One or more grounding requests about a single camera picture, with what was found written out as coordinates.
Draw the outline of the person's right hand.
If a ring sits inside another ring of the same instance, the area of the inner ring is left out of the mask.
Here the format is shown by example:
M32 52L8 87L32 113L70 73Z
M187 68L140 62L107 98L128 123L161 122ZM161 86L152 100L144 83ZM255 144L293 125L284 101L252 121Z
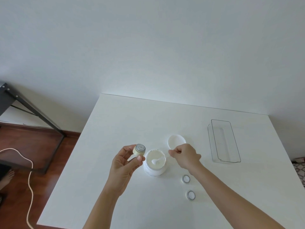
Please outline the person's right hand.
M174 150L180 150L181 154L178 158L174 158L181 168L184 168L191 173L192 171L202 167L200 162L201 155L197 154L196 150L188 143L177 146Z

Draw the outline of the person's left hand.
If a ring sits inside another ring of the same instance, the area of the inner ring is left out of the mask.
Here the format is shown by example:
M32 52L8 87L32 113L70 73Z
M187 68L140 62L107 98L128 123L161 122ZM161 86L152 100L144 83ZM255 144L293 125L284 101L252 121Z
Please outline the person's left hand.
M136 145L124 146L114 157L106 183L121 196L125 191L135 170L128 170L128 159L133 155Z

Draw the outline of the small cream jar silver lid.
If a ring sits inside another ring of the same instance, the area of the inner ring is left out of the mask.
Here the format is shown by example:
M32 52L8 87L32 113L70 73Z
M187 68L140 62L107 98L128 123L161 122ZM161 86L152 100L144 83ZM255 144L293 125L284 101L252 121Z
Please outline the small cream jar silver lid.
M146 152L146 147L143 144L136 144L136 146L133 149L133 154L138 157L143 157Z

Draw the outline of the person's right forearm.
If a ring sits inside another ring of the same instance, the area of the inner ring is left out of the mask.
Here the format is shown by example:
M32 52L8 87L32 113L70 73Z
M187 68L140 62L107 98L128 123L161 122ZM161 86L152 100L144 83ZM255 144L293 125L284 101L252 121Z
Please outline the person's right forearm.
M285 229L265 212L237 194L200 162L188 168L233 229Z

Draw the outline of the person's left forearm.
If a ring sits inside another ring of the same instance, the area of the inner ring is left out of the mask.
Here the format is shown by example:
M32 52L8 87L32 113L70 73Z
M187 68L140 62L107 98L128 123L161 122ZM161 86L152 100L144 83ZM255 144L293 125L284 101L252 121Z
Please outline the person's left forearm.
M82 229L110 229L119 193L105 184Z

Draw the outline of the white round jar lid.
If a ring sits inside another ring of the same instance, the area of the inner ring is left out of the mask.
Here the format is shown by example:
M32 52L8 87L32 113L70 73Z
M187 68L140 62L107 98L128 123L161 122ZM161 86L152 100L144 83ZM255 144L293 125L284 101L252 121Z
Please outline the white round jar lid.
M167 141L170 150L174 150L177 146L185 143L186 143L185 138L178 134L171 135Z

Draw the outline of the large white cream jar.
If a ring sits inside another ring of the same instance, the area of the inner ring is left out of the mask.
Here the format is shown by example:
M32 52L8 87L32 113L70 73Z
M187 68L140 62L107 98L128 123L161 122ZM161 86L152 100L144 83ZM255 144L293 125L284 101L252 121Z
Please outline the large white cream jar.
M152 177L158 177L166 171L167 169L166 156L161 150L158 149L150 150L144 155L144 157L146 158L146 160L143 163L143 169L148 175ZM163 162L159 162L157 165L154 165L152 163L152 159L158 159L160 157L164 157L165 160Z

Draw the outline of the clear plastic storage box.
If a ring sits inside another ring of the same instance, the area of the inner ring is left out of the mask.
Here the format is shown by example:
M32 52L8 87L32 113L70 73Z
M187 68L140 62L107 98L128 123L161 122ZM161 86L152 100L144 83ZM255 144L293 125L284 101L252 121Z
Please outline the clear plastic storage box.
M240 163L241 157L231 123L212 119L207 128L212 161L223 164Z

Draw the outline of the patterned rug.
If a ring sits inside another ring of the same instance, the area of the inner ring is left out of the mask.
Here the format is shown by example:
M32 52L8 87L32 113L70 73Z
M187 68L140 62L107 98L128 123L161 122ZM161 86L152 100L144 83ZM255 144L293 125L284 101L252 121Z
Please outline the patterned rug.
M305 157L295 158L291 162L305 189Z

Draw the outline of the black metal table frame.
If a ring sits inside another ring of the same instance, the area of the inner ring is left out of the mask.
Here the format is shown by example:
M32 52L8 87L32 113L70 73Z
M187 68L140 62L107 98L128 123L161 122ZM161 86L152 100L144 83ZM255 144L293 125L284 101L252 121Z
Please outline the black metal table frame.
M64 138L67 136L63 130L59 129L54 123L52 123L43 113L40 112L34 105L30 104L29 101L25 100L21 94L15 90L12 86L8 85L7 83L0 84L0 116L9 108L14 107L18 110L23 112L29 113L40 118L44 123L50 126L53 130L58 132L61 135L61 139L58 142L56 148L54 149L51 156L48 158L45 166L41 169L34 169L34 165L32 164L31 168L26 167L24 165L19 165L13 162L5 161L0 159L1 165L7 165L19 169L26 169L30 172L39 172L45 174L53 161L53 158L59 149L61 143L63 142Z

